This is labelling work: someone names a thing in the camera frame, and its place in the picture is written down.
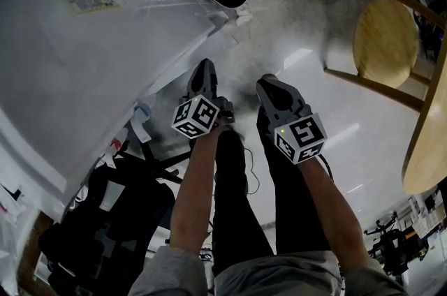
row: clutter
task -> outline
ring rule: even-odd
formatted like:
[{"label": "clutter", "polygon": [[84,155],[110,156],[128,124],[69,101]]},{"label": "clutter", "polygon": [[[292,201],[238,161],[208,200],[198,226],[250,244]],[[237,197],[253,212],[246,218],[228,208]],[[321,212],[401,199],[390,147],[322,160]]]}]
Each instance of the clutter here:
[{"label": "clutter", "polygon": [[117,169],[95,169],[87,198],[39,238],[47,281],[60,296],[128,295],[152,235],[172,211],[175,197],[152,174],[156,166],[123,155]]},{"label": "clutter", "polygon": [[428,210],[421,195],[413,195],[408,203],[411,208],[413,229],[421,239],[446,218],[446,209],[442,200],[439,202],[438,199],[432,210]]},{"label": "clutter", "polygon": [[110,168],[116,169],[115,163],[113,162],[113,157],[121,149],[123,143],[127,139],[127,134],[129,131],[127,128],[122,128],[120,132],[115,136],[115,138],[110,143],[109,147],[104,152],[99,162],[96,164],[96,168],[101,167],[106,164]]},{"label": "clutter", "polygon": [[142,143],[149,142],[152,138],[149,136],[149,133],[143,127],[143,124],[146,121],[149,121],[151,117],[151,109],[149,106],[145,104],[139,104],[135,107],[135,112],[131,117],[131,126],[133,132],[137,135],[138,139]]}]

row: leg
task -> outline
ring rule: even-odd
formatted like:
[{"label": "leg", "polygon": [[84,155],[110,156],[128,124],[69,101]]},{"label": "leg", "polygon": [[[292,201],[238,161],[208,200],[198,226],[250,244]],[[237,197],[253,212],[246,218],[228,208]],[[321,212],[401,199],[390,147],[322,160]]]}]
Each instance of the leg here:
[{"label": "leg", "polygon": [[414,96],[407,94],[406,92],[394,89],[379,82],[365,79],[363,77],[358,77],[349,73],[345,73],[344,71],[336,71],[324,68],[324,72],[339,77],[340,79],[352,82],[353,84],[359,85],[361,87],[374,91],[378,94],[381,94],[417,112],[420,112],[420,110],[422,109],[422,105],[424,102],[419,98],[415,98]]},{"label": "leg", "polygon": [[273,255],[247,200],[244,145],[235,131],[220,135],[216,164],[212,231],[215,276],[238,262]]},{"label": "leg", "polygon": [[423,77],[413,71],[410,72],[410,79],[419,82],[422,85],[425,85],[426,87],[430,86],[430,79],[428,77]]},{"label": "leg", "polygon": [[268,120],[263,108],[259,110],[257,124],[274,183],[277,253],[330,250],[314,201],[299,168],[265,136]]}]

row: white floor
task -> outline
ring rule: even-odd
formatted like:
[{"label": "white floor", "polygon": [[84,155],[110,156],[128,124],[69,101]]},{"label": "white floor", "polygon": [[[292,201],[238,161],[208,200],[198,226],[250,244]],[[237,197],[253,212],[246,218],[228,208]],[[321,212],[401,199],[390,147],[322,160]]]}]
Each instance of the white floor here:
[{"label": "white floor", "polygon": [[[219,94],[235,104],[235,128],[254,153],[254,172],[261,186],[249,200],[260,224],[275,218],[273,184],[256,130],[255,84],[264,73],[275,73],[298,88],[320,114],[329,137],[323,155],[363,228],[407,199],[402,164],[418,115],[323,72],[325,62],[330,68],[356,73],[353,33],[360,11],[370,1],[249,0],[253,18],[230,31],[237,45],[221,56],[208,57],[216,61]],[[152,126],[159,156],[187,149],[186,139],[176,135],[169,123],[189,76],[157,95]],[[420,97],[424,94],[416,83],[406,82],[403,88]],[[250,167],[247,154],[249,191],[254,191],[257,182]],[[291,223],[299,223],[299,215],[297,211],[297,220]],[[274,233],[268,235],[273,243]]]}]

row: hand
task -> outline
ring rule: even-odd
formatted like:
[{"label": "hand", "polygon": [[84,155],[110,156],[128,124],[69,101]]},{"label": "hand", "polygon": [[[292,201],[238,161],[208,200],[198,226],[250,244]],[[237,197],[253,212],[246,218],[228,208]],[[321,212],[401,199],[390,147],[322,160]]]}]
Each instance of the hand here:
[{"label": "hand", "polygon": [[223,122],[224,122],[224,120],[221,117],[217,117],[216,121],[214,121],[213,126],[211,127],[210,133],[208,133],[202,137],[206,137],[206,136],[219,137],[222,132]]},{"label": "hand", "polygon": [[213,127],[210,133],[195,139],[170,222],[171,247],[189,251],[196,256],[207,237],[214,161],[222,121],[218,119]]}]

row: black cable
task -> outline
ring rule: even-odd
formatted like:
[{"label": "black cable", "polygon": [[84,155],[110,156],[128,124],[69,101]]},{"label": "black cable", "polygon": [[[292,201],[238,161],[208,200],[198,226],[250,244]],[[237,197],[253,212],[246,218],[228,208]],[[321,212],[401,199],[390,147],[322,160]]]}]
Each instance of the black cable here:
[{"label": "black cable", "polygon": [[[211,221],[208,221],[208,223],[211,225],[211,228],[214,230],[214,225],[212,225]],[[210,232],[207,232],[208,236],[210,236],[212,233],[212,230]]]},{"label": "black cable", "polygon": [[324,158],[322,154],[319,154],[318,157],[320,157],[322,162],[325,164],[326,169],[328,170],[329,177],[331,178],[332,181],[334,181],[334,177],[332,176],[332,171],[330,170],[329,163],[326,161],[326,158]]},{"label": "black cable", "polygon": [[251,169],[250,169],[250,172],[256,178],[256,181],[258,181],[258,188],[256,188],[256,190],[253,193],[248,193],[249,195],[253,195],[253,194],[255,194],[259,190],[259,187],[261,186],[261,183],[259,182],[258,176],[256,176],[254,174],[254,172],[253,172],[253,167],[254,167],[253,152],[250,149],[246,148],[246,147],[244,147],[244,149],[246,149],[251,154]]}]

